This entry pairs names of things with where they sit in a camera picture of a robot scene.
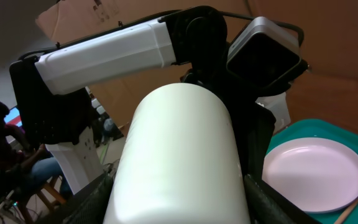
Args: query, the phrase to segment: cardboard box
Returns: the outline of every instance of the cardboard box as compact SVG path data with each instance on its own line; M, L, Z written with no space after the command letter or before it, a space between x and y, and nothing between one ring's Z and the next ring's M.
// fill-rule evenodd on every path
M158 12L208 5L220 11L248 14L243 0L62 0L36 19L53 41L61 44L96 34ZM231 41L247 21L226 18ZM89 86L117 126L128 125L140 101L154 89L179 78L190 65L148 70Z

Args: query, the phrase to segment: white cylindrical object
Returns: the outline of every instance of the white cylindrical object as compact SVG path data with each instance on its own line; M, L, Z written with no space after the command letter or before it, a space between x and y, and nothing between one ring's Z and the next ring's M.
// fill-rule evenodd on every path
M236 140L222 101L176 83L136 109L104 224L246 224Z

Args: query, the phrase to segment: cable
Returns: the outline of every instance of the cable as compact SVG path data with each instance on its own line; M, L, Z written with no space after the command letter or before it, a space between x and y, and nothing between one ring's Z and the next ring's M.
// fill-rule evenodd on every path
M5 224L5 220L4 220L4 217L2 217L2 215L0 215L0 219L2 221L2 224Z
M25 223L24 218L22 218L21 213L17 210L16 206L12 206L12 207L17 212L17 214L19 215L19 219L22 220Z
M31 208L26 208L26 209L30 210L31 212L34 212L37 215L37 220L40 218L40 215L33 209L31 209Z
M112 32L116 32L116 31L119 31L119 30L122 30L122 29L125 29L125 28L128 28L128 27L131 27L131 26L134 26L134 25L137 25L137 24L140 24L140 23L143 23L143 22L147 22L149 20L152 20L152 19L156 19L156 18L159 18L159 17L162 17L162 16L167 16L169 14L172 14L174 12L178 12L180 10L170 10L170 11L164 11L164 12L160 12L160 13L156 13L156 14L153 14L151 16L146 16L146 17L143 17L141 19L138 19L134 22L130 22L128 24L125 24L123 26L119 26L119 27L116 27L114 29L111 29L111 30L107 30L107 31L104 31L104 32L100 32L98 34L95 34L95 35L90 35L90 36L87 36L85 38L82 38L82 39L79 39L79 40L74 40L72 42L69 42L67 44L64 44L62 46L60 46L60 44L58 43L56 47L47 47L47 48L44 48L44 49L38 49L38 50L33 50L33 51L30 51L30 52L27 52L23 55L21 55L19 57L19 60L23 60L25 59L26 57L30 56L30 55L33 55L33 54L40 54L40 53L43 53L43 54L47 54L47 53L50 53L50 52L54 52L56 50L59 49L62 49L62 48L65 48L65 47L69 47L69 46L72 46L72 45L75 45L75 44L79 44L81 42L84 42L84 41L87 41L87 40L91 40L93 38L97 38L97 37L101 37L103 35L106 35L106 34L110 34ZM231 13L231 12L222 12L220 11L220 13L223 15L223 16L228 16L228 17L233 17L233 18L238 18L238 19L246 19L246 20L254 20L255 17L252 17L252 16L245 16L245 15L241 15L241 14L236 14L236 13ZM283 27L283 28L286 28L286 29L290 29L290 30L294 30L297 34L298 34L298 42L299 42L299 46L302 45L303 43L303 39L305 38L305 34L303 32L303 30L298 27L298 26L295 26L293 24L288 24L286 22L278 22L278 21L272 21L274 23L276 23L278 26L280 27Z
M244 4L246 5L246 8L248 10L248 13L250 16L254 16L254 14L251 11L251 6L249 5L249 1L248 0L244 0Z
M15 210L14 208L10 208L9 211L10 211L18 220L20 220L20 221L22 221L22 222L25 222L19 214L18 214L19 217L16 215L17 212L16 212L16 210Z
M37 196L34 196L34 197L35 197L35 211L38 211L38 208L37 208Z
M240 15L240 14L236 14L236 13L231 13L231 12L220 12L223 16L228 16L228 17L233 17L233 18L238 18L238 19L246 19L246 20L254 20L255 17L252 16L245 16L245 15ZM303 39L305 38L305 33L303 32L303 29L301 29L300 27L293 25L293 24L289 24L286 22L279 22L279 21L272 21L274 23L276 23L278 26L282 27L282 28L286 28L286 29L290 29L295 31L298 34L298 43L299 43L299 47L302 45L303 43Z
M59 49L69 47L69 46L72 46L72 45L75 45L75 44L79 44L81 42L91 40L93 38L101 37L103 35L110 34L112 32L116 32L116 31L131 27L131 26L143 23L143 22L147 22L147 21L152 20L152 19L156 19L156 18L159 18L159 17L162 17L162 16L167 16L167 15L172 14L172 13L177 12L177 11L180 11L180 10L169 10L169 11L159 12L159 13L153 14L151 16L146 16L146 17L138 19L138 20L136 20L134 22L130 22L128 24L125 24L123 26L119 26L119 27L116 27L114 29L110 29L110 30L107 30L107 31L104 31L104 32L100 32L98 34L90 35L90 36L87 36L87 37L84 37L84 38L81 38L81 39L78 39L78 40L71 41L71 42L69 42L67 44L59 46ZM30 51L30 52L27 52L27 53L21 55L18 60L23 60L26 57L28 57L30 55L33 55L33 54L39 54L39 53L47 54L47 53L50 53L50 52L54 52L56 50L58 50L57 46L56 47L47 47L47 48L44 48L44 49L33 50L33 51Z
M25 59L26 57L30 56L30 55L33 55L33 54L39 54L39 53L44 53L44 54L47 54L47 53L50 53L50 52L53 52L57 50L56 47L47 47L47 48L44 48L44 49L38 49L38 50L33 50L33 51L30 51L30 52L27 52L23 55L21 55L18 60L23 60Z

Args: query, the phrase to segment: teal tray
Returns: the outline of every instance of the teal tray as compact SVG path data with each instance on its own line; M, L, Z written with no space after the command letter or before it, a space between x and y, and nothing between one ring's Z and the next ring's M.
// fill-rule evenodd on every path
M269 153L274 147L284 142L307 137L331 139L344 144L358 154L358 135L319 119L306 119L296 122L276 134L272 138L267 152ZM321 223L334 223L344 209L325 214L310 214L310 216ZM348 216L345 223L358 223L358 206Z

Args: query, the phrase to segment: floor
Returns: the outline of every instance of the floor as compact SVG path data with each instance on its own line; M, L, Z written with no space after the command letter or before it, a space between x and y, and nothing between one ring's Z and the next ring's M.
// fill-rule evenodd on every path
M124 145L125 145L125 140L126 140L125 138L120 138L120 139L115 140L115 141L110 140L103 164L113 163L117 159L121 158L122 150L124 149ZM96 150L96 152L98 153L99 157L101 156L103 148L104 148L104 146L100 146ZM59 190L59 187L60 187L60 180L57 181L55 188L57 190ZM46 190L43 189L42 192L45 194L45 196L51 202L54 201L54 198ZM46 208L46 206L44 205L44 203L42 203L41 199L39 199L38 196L36 196L36 195L34 195L29 200L29 202L27 204L27 208L30 210L30 214L32 215L34 220L37 219L37 214L40 216L40 218L42 218L42 217L46 216L47 214L49 214L49 211ZM15 222L13 222L12 220L8 219L7 217L4 217L4 221L5 221L6 224L15 224Z

